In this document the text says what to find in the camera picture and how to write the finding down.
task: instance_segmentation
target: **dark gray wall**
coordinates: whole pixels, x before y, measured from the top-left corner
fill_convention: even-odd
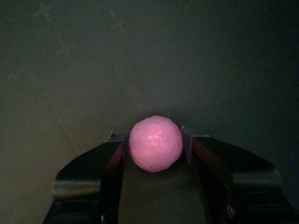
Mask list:
[[[299,210],[296,5],[1,1],[0,222],[41,223],[60,168],[151,115],[268,159]]]

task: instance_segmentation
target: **pink egg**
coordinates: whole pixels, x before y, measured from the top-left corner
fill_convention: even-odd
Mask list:
[[[181,155],[181,132],[168,118],[155,115],[135,125],[128,145],[135,164],[148,172],[159,172]]]

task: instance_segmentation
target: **black holder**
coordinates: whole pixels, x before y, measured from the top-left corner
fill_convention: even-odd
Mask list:
[[[275,166],[239,147],[181,128],[208,224],[298,224]],[[112,134],[60,170],[44,224],[115,224],[127,161],[127,135]]]

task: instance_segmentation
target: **glowing pink object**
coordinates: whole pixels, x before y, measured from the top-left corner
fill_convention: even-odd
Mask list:
[[[129,153],[148,172],[167,169],[183,152],[183,137],[175,123],[155,115],[139,122],[129,134]]]

